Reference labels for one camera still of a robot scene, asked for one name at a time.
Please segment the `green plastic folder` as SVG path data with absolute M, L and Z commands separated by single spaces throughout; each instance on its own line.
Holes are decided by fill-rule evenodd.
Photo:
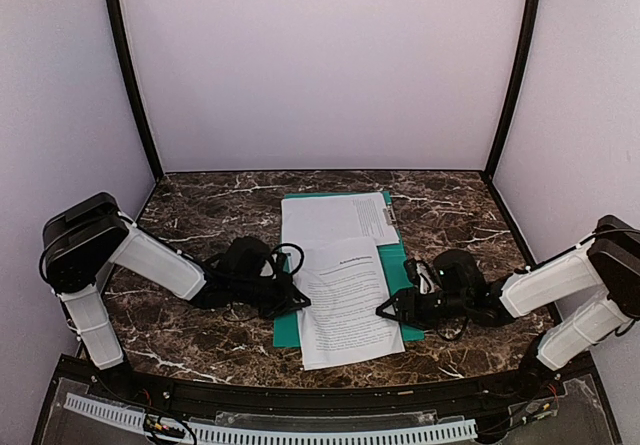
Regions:
M 387 205 L 392 206 L 392 200 L 390 193 L 387 191 L 381 192 L 385 196 Z M 325 195 L 338 195 L 338 194 L 360 194 L 360 193 L 294 193 L 287 194 L 285 198 L 289 197 L 301 197 L 301 196 L 325 196 Z M 404 271 L 403 262 L 407 259 L 404 243 L 400 232 L 397 230 L 400 242 L 395 245 L 378 246 L 378 253 L 381 259 L 381 265 L 384 270 L 385 278 L 387 280 L 389 291 L 395 293 L 400 289 L 409 288 L 411 286 L 406 273 Z

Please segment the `printed paper sheet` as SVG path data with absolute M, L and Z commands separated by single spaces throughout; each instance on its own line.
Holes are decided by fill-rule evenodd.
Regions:
M 312 242 L 304 254 L 295 280 L 311 301 L 297 313 L 304 370 L 405 351 L 400 326 L 376 313 L 390 294 L 372 238 Z

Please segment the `white paper sheet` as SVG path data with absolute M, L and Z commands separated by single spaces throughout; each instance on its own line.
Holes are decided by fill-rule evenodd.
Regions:
M 281 236 L 285 242 L 332 242 L 368 237 L 378 246 L 400 242 L 389 226 L 381 192 L 289 197 L 281 201 Z

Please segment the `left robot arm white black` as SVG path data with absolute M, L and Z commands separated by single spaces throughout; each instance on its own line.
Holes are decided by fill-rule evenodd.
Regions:
M 198 260 L 162 241 L 120 210 L 107 192 L 97 193 L 46 222 L 38 270 L 61 302 L 69 328 L 100 371 L 127 360 L 103 302 L 113 270 L 124 268 L 199 309 L 234 303 L 275 319 L 310 306 L 287 264 L 281 243 L 236 238 L 229 248 Z

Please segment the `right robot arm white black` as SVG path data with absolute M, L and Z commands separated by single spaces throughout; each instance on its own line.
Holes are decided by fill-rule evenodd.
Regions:
M 420 330 L 437 332 L 457 318 L 498 328 L 578 297 L 571 313 L 530 344 L 519 366 L 527 376 L 552 375 L 639 321 L 639 231 L 614 215 L 556 256 L 494 281 L 462 249 L 447 250 L 431 264 L 408 260 L 405 269 L 411 287 L 393 293 L 376 313 Z

